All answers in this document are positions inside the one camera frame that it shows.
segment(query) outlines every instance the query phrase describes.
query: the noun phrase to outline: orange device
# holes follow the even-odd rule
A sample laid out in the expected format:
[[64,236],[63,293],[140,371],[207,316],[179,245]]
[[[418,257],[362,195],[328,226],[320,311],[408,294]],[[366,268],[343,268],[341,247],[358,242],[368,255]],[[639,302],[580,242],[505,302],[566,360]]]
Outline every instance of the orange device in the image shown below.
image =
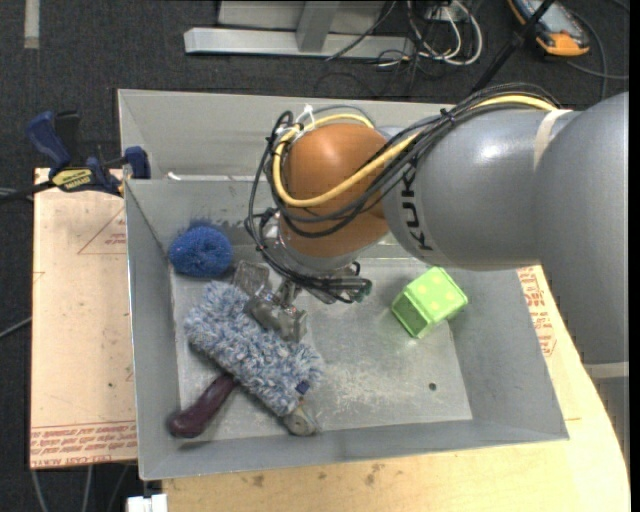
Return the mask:
[[[541,0],[507,0],[518,22],[524,25],[542,4]],[[557,0],[551,4],[535,27],[538,45],[547,55],[577,57],[589,51],[589,38],[573,16]]]

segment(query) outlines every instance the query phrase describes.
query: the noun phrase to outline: yellow clamp label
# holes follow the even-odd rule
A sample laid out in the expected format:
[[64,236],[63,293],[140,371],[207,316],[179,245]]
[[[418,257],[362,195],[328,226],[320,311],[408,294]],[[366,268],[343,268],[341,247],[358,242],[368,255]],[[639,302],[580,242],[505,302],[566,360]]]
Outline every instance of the yellow clamp label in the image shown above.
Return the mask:
[[82,185],[93,183],[93,172],[86,168],[63,169],[51,178],[51,181],[57,187],[73,190]]

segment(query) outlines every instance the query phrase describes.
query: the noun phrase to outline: yellow cable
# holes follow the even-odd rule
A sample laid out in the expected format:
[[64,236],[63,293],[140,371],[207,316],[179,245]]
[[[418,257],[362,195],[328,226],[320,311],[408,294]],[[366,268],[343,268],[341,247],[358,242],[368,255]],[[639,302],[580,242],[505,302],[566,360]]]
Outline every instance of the yellow cable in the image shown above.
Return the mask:
[[478,105],[476,107],[484,107],[486,105],[498,105],[500,103],[522,103],[524,105],[528,105],[533,108],[537,108],[539,110],[556,110],[557,107],[553,103],[549,103],[548,101],[533,98],[531,96],[524,96],[522,94],[510,94],[508,96],[499,96],[497,98],[489,98]]
[[[547,111],[555,110],[557,108],[555,105],[547,101],[544,101],[538,98],[533,98],[530,96],[521,95],[521,94],[512,94],[507,96],[501,96],[498,98],[489,98],[479,103],[478,105],[476,105],[476,107],[482,107],[486,105],[496,105],[500,103],[522,103],[530,107],[537,108],[539,110],[547,110]],[[326,124],[331,121],[335,121],[338,119],[346,119],[346,118],[363,122],[370,128],[373,128],[373,125],[369,122],[368,119],[358,115],[354,115],[354,114],[335,114],[332,116],[323,117],[316,120],[315,125],[319,126],[321,124]],[[350,178],[346,179],[339,185],[336,185],[334,188],[325,192],[324,194],[321,194],[319,196],[312,197],[309,199],[296,199],[289,195],[289,193],[285,190],[282,184],[281,163],[282,163],[282,153],[284,151],[286,143],[292,137],[298,135],[298,133],[300,133],[299,130],[291,131],[282,137],[282,139],[280,140],[280,143],[278,144],[275,151],[273,152],[273,162],[272,162],[273,184],[276,188],[278,196],[280,196],[280,199],[282,199],[282,201],[287,205],[297,207],[297,208],[310,208],[313,206],[320,206],[321,204],[324,204],[327,201],[330,201],[331,199],[336,198],[337,196],[345,192],[347,189],[355,185],[358,181],[368,176],[381,164],[384,164],[386,160],[390,160],[393,157],[395,157],[398,153],[404,150],[411,143],[413,139],[415,139],[419,135],[419,133],[415,133],[410,137],[397,143],[395,146],[391,146],[382,155],[378,156],[378,158],[369,162],[367,165],[362,167],[358,172],[356,172]]]

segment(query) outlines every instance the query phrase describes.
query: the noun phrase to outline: blue clamp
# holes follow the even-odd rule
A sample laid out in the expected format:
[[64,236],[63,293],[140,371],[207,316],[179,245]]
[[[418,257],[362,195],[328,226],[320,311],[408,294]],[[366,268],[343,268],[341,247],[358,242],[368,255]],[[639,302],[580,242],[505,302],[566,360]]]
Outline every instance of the blue clamp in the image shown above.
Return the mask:
[[[121,196],[122,180],[113,176],[107,166],[96,157],[87,158],[86,167],[69,167],[71,156],[55,131],[53,119],[53,112],[43,112],[33,118],[26,129],[27,137],[35,148],[53,160],[54,165],[49,170],[49,182],[52,186],[65,192],[93,190]],[[127,148],[122,158],[109,163],[115,162],[129,164],[132,178],[151,178],[147,154],[140,146]]]

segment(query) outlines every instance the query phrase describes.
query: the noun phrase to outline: blue scrubber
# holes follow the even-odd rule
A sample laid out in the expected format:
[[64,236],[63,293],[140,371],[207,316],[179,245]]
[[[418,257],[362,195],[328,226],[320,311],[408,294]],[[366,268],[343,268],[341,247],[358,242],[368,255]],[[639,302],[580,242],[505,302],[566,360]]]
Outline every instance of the blue scrubber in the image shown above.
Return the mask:
[[176,272],[192,277],[217,277],[233,258],[229,239],[212,226],[196,226],[176,238],[169,261]]
[[322,360],[302,343],[286,343],[265,331],[243,309],[249,297],[240,288],[213,281],[202,303],[185,320],[192,347],[236,377],[278,416],[298,407],[301,395],[321,377]]

